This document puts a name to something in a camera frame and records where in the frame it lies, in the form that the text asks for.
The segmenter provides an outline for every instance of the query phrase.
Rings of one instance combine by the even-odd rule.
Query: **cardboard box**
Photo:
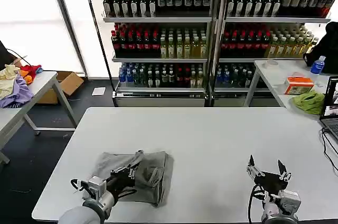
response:
[[[57,80],[60,83],[61,89],[63,90],[66,97],[71,96],[83,83],[83,80],[74,72],[58,71],[57,73]],[[57,104],[58,97],[54,89],[49,89],[37,103]]]
[[[288,77],[285,81],[285,94],[300,95],[309,92],[314,86],[310,78],[305,77]]]

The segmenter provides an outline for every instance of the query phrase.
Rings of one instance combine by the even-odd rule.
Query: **dark floor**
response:
[[[92,96],[94,87],[106,87],[103,96]],[[111,107],[111,86],[108,80],[85,81],[69,98],[77,119],[93,106]],[[38,127],[71,127],[61,105],[34,106],[30,118]],[[3,149],[10,158],[0,171],[0,223],[36,223],[31,213],[54,170],[72,132],[41,132],[34,136],[23,125]]]

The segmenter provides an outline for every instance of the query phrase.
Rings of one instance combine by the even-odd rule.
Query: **shelf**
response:
[[[118,87],[117,92],[120,93],[150,93],[150,94],[169,94],[169,93],[195,93],[202,94],[204,93],[203,88],[128,88],[128,87]]]
[[[129,63],[205,63],[206,59],[122,59],[113,57],[113,62]]]
[[[104,22],[146,23],[146,22],[211,22],[212,17],[104,17]]]
[[[222,58],[220,63],[253,63],[255,60],[302,60],[302,58]]]
[[[249,88],[215,88],[215,93],[247,93]],[[270,92],[268,88],[256,88],[255,92]]]
[[[289,17],[227,17],[226,22],[272,22],[272,23],[328,23],[326,18],[289,18]]]

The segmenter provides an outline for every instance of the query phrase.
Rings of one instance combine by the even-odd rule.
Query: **purple cloth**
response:
[[[29,102],[33,96],[34,95],[28,88],[26,81],[18,74],[14,81],[13,92],[0,100],[0,107],[5,108],[14,104],[22,105]]]

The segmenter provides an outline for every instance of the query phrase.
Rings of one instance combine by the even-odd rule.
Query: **person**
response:
[[[15,62],[14,64],[17,67],[22,66],[20,60],[18,60],[16,56],[8,52],[6,47],[0,41],[0,71],[5,69],[6,64],[11,64],[13,62]]]

